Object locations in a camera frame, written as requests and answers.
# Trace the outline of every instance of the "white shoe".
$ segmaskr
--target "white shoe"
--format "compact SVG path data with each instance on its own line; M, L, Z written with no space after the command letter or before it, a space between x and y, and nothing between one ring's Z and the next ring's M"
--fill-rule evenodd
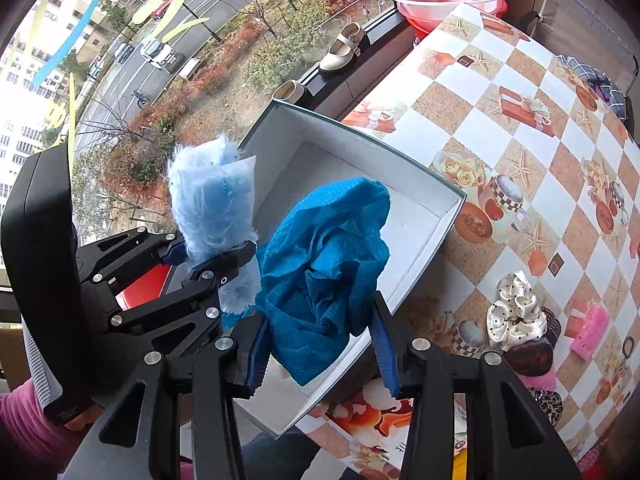
M306 88L304 85L293 79L289 79L281 84L271 97L294 105L302 98L305 91Z
M360 55L361 43L368 43L364 29L356 22L347 23L329 47L329 52L320 60L319 69L336 72L345 68L354 56Z

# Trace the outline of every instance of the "open box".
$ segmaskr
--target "open box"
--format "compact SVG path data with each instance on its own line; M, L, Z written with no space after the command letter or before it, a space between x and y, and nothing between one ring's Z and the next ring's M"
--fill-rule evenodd
M390 256L378 290L392 313L422 275L465 200L459 189L384 142L285 102L271 102L240 147L243 156L257 156L258 246L318 187L358 176L386 186L391 208L381 234ZM368 331L351 337L332 366L305 386L271 360L255 395L236 402L260 427L280 435L326 395L369 343Z

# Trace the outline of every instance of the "crumpled blue fabric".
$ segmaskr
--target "crumpled blue fabric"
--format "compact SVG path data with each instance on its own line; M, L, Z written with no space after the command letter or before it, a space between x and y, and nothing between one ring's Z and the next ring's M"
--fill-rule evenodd
M256 307L271 321L273 356L306 384L370 321L371 298L389 258L380 229L385 186L365 178L329 184L302 199L260 262Z

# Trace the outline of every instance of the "table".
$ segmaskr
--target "table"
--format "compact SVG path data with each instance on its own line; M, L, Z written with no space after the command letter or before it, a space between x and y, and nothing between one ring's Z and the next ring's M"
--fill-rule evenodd
M622 123L553 53L465 4L343 123L467 195L401 307L419 335L479 356L490 348L498 280L524 271L559 330L552 370L523 380L560 395L556 430L580 460L640 381L640 150ZM585 360L570 346L590 304L603 306L608 324ZM398 477L409 401L394 403L372 382L326 409L298 427L366 478Z

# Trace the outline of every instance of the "person's hand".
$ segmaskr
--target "person's hand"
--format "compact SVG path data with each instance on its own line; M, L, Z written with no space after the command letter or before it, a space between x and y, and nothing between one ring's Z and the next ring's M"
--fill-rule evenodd
M82 431L87 424L93 424L102 415L104 408L99 404L94 404L84 413L65 424L65 428L71 431Z

